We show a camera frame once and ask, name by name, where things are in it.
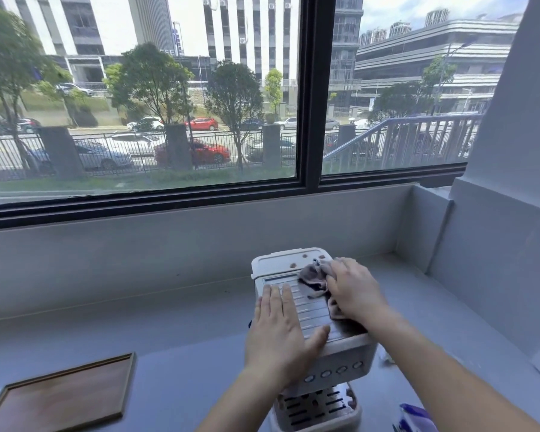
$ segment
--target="hand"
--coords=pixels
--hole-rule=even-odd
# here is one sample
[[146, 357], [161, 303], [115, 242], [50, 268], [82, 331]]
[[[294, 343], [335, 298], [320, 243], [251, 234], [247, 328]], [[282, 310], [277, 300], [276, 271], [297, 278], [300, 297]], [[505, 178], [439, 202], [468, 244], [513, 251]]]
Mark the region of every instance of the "hand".
[[276, 382], [278, 391], [302, 378], [326, 344], [330, 326], [304, 340], [290, 286], [264, 286], [246, 338], [245, 370]]
[[365, 324], [377, 311], [388, 308], [380, 285], [368, 268], [349, 257], [338, 257], [331, 262], [336, 280], [327, 276], [328, 291], [346, 317]]

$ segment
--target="left hand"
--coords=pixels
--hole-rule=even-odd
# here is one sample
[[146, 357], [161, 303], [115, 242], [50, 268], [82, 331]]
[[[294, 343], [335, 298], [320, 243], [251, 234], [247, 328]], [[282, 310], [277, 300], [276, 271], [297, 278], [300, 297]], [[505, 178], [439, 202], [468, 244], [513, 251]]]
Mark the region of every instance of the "left hand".
[[276, 382], [282, 391], [302, 378], [326, 344], [330, 326], [304, 340], [290, 286], [264, 286], [246, 338], [245, 370]]

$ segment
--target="drip tray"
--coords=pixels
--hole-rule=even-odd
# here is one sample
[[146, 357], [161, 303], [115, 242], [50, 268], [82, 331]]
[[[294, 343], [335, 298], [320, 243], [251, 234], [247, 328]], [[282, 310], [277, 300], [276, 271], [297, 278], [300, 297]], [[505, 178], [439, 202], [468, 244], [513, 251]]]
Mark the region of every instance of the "drip tray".
[[274, 431], [298, 432], [311, 426], [327, 431], [357, 425], [361, 413], [352, 387], [343, 383], [298, 397], [278, 396], [271, 421]]

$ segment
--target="red car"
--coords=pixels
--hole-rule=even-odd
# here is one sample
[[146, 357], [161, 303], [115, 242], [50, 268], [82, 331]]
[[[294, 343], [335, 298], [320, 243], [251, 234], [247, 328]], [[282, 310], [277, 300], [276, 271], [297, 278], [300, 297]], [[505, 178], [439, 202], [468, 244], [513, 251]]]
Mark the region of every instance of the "red car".
[[214, 118], [194, 118], [190, 121], [192, 130], [216, 130], [218, 129], [218, 121]]
[[[194, 140], [194, 153], [188, 143], [188, 148], [192, 154], [192, 164], [223, 164], [230, 160], [230, 150], [223, 145], [209, 145]], [[154, 147], [154, 157], [158, 166], [168, 166], [168, 155], [166, 154], [166, 144]]]

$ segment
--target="glass pane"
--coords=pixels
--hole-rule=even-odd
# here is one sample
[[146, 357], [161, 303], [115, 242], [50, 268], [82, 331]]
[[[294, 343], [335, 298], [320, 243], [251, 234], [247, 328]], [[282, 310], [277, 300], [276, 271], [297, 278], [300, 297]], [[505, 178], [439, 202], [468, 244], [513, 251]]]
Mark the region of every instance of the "glass pane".
[[528, 0], [433, 2], [336, 0], [323, 174], [468, 160]]
[[294, 176], [299, 0], [14, 1], [0, 203]]

